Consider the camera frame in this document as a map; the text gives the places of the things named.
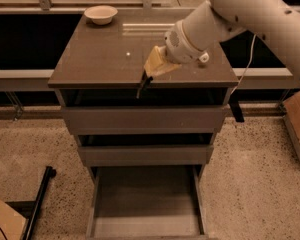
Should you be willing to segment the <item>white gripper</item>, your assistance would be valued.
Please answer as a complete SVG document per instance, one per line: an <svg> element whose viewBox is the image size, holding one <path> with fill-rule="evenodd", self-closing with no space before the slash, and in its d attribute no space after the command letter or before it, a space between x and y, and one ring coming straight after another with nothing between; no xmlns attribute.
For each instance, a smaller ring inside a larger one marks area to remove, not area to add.
<svg viewBox="0 0 300 240"><path fill-rule="evenodd" d="M144 64L146 76L158 77L200 58L205 51L195 48L188 40L182 21L175 23L164 34L164 45L154 46Z"/></svg>

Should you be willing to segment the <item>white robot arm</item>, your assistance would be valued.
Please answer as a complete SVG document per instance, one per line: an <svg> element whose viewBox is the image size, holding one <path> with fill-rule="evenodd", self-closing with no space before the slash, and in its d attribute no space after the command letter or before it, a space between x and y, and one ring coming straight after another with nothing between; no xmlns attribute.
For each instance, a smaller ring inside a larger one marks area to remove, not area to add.
<svg viewBox="0 0 300 240"><path fill-rule="evenodd" d="M144 64L145 81L199 59L214 42L248 30L300 83L300 13L283 0L207 0L164 35Z"/></svg>

